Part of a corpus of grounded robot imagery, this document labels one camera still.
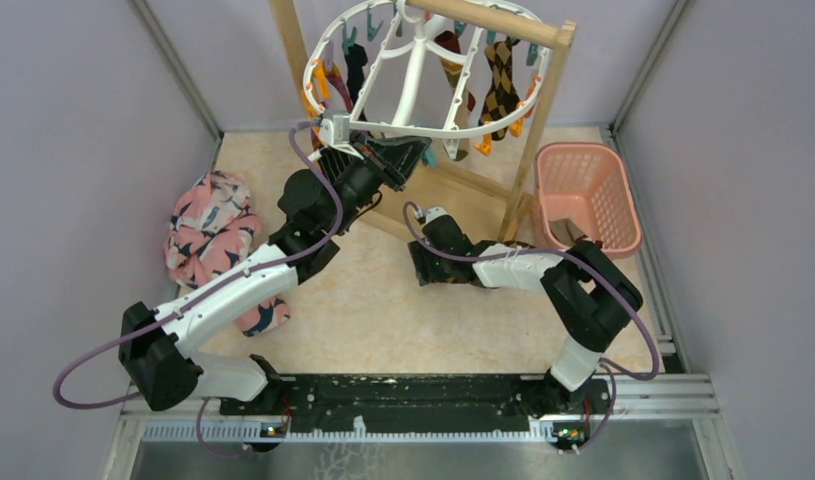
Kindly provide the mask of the wooden hanger stand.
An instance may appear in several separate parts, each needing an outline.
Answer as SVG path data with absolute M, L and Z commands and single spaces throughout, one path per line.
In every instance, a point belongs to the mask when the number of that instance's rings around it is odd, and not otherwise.
M 334 32 L 350 18 L 379 5 L 377 1 L 364 1 L 346 10 L 323 31 L 314 50 L 307 52 L 294 2 L 271 2 L 270 8 L 300 95 L 302 76 L 307 64 L 311 60 L 321 59 L 325 68 L 326 52 Z M 533 111 L 528 118 L 532 123 L 511 186 L 505 186 L 497 180 L 451 162 L 441 163 L 437 168 L 419 167 L 405 192 L 386 197 L 365 217 L 365 222 L 402 240 L 408 240 L 409 234 L 403 224 L 398 204 L 408 200 L 416 203 L 441 203 L 483 237 L 501 241 L 512 239 L 531 200 L 530 195 L 524 191 L 524 181 L 533 164 L 561 83 L 575 38 L 576 23 L 565 21 L 560 26 L 545 24 L 531 11 L 508 1 L 397 1 L 394 6 L 395 14 L 390 27 L 380 43 L 378 55 L 368 68 L 359 98 L 349 113 L 350 133 L 376 132 L 387 138 L 419 135 L 431 138 L 450 151 L 456 151 L 459 139 L 480 138 L 482 134 L 498 129 L 503 125 L 502 122 L 472 128 L 458 127 L 455 124 L 458 107 L 460 104 L 466 105 L 461 95 L 470 80 L 478 44 L 483 36 L 491 33 L 502 33 L 537 46 L 539 63 L 536 74 L 542 77 L 542 83 L 537 88 Z M 455 32 L 460 42 L 460 54 L 451 53 L 434 42 L 434 38 L 444 30 Z M 460 81 L 446 108 L 446 116 L 438 128 L 420 127 L 412 121 L 414 107 L 421 94 L 420 81 L 425 59 L 429 55 L 463 67 Z M 399 92 L 399 103 L 392 119 L 362 121 L 360 114 L 377 83 L 383 62 L 402 56 L 406 56 L 408 61 Z

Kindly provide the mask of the orange clothespin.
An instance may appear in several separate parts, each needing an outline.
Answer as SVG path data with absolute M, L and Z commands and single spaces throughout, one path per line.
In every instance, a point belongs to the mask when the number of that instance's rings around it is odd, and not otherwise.
M 537 88 L 542 83 L 542 77 L 538 74 L 534 74 L 530 78 L 530 83 L 528 86 L 528 90 L 526 91 L 525 96 L 520 96 L 520 102 L 514 112 L 510 115 L 504 117 L 501 120 L 487 123 L 480 126 L 492 126 L 496 123 L 502 122 L 503 125 L 500 126 L 498 129 L 494 131 L 490 131 L 488 133 L 484 133 L 480 137 L 480 141 L 474 144 L 475 149 L 478 153 L 484 156 L 488 156 L 492 153 L 493 145 L 495 142 L 504 140 L 507 136 L 512 136 L 514 138 L 518 138 L 522 135 L 524 129 L 524 121 L 528 119 L 533 111 L 533 104 L 535 102 L 535 96 L 537 93 Z
M 311 60 L 305 67 L 301 95 L 308 119 L 319 117 L 328 107 L 330 91 L 321 59 Z

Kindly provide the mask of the pink laundry basket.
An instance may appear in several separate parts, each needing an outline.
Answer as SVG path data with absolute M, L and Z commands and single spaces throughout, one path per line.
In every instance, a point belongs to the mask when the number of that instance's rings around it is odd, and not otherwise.
M 599 143 L 550 143 L 539 149 L 533 168 L 532 226 L 539 246 L 565 248 L 550 235 L 549 222 L 569 218 L 608 257 L 636 254 L 643 231 L 615 150 Z

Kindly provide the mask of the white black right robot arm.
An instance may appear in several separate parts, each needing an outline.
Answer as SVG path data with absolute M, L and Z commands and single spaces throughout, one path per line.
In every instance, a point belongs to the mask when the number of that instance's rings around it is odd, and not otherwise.
M 465 284 L 547 296 L 567 338 L 547 371 L 546 398 L 559 412 L 582 403 L 585 382 L 643 305 L 637 287 L 601 247 L 589 240 L 567 250 L 472 242 L 448 214 L 425 224 L 422 233 L 407 245 L 420 285 Z

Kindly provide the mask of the black white striped sock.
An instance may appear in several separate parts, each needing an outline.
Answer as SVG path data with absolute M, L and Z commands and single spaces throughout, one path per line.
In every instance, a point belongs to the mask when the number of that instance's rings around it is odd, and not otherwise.
M 346 86 L 349 98 L 355 104 L 359 98 L 360 90 L 365 83 L 364 69 L 368 64 L 368 56 L 365 48 L 360 44 L 353 44 L 348 47 L 344 54 L 344 61 L 347 67 Z

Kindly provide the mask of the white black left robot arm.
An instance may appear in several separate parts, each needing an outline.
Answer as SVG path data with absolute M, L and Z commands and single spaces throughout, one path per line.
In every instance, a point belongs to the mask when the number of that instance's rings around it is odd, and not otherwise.
M 284 224 L 228 272 L 154 310 L 143 303 L 123 314 L 118 358 L 153 411 L 196 397 L 244 402 L 260 414 L 283 399 L 281 378 L 261 356 L 231 358 L 202 345 L 261 302 L 296 288 L 336 256 L 344 234 L 382 187 L 405 188 L 431 146 L 427 137 L 378 139 L 355 131 L 348 152 L 321 150 L 286 180 L 279 209 Z

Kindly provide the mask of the pink navy patterned cloth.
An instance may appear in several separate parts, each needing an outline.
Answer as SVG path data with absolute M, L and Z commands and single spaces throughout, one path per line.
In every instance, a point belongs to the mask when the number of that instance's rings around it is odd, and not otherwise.
M 249 257 L 262 228 L 241 177 L 220 170 L 205 174 L 170 215 L 164 242 L 169 278 L 190 289 L 206 285 Z

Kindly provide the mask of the brown argyle sock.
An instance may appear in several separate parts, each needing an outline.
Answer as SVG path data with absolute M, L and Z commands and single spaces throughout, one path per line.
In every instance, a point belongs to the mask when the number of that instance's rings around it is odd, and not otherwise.
M 513 49 L 518 39 L 507 37 L 484 49 L 491 73 L 491 83 L 485 95 L 479 123 L 481 125 L 503 119 L 514 112 L 520 96 L 513 81 Z

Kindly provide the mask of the maroon purple striped sock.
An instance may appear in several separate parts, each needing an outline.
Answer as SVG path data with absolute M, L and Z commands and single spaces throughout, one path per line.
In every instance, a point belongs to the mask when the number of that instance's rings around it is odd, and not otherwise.
M 343 101 L 345 110 L 351 112 L 354 106 L 353 100 L 338 67 L 333 64 L 330 67 L 326 67 L 324 72 L 328 83 L 337 91 L 341 100 Z

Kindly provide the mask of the white plastic sock hanger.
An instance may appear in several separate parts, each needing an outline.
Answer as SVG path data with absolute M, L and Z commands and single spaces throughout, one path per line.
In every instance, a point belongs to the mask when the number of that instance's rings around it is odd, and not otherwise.
M 353 18 L 384 7 L 362 1 L 339 14 L 321 34 L 299 80 L 301 103 L 327 147 L 345 147 L 352 131 L 422 136 L 457 146 L 479 138 L 483 153 L 493 136 L 521 133 L 532 118 L 539 128 L 556 94 L 576 26 L 543 23 L 509 1 L 392 1 L 387 21 L 371 22 L 371 58 L 347 61 L 340 74 L 334 49 L 356 45 Z M 414 110 L 435 92 L 423 79 L 429 57 L 455 81 L 438 123 L 418 124 Z

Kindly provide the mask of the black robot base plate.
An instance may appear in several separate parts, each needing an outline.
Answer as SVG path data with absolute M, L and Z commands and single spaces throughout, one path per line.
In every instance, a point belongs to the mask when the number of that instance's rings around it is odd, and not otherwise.
M 525 432 L 546 415 L 606 412 L 603 379 L 569 393 L 541 375 L 362 376 L 299 374 L 267 386 L 254 400 L 224 399 L 224 416 L 274 415 L 292 433 L 340 433 L 362 419 L 374 434 Z

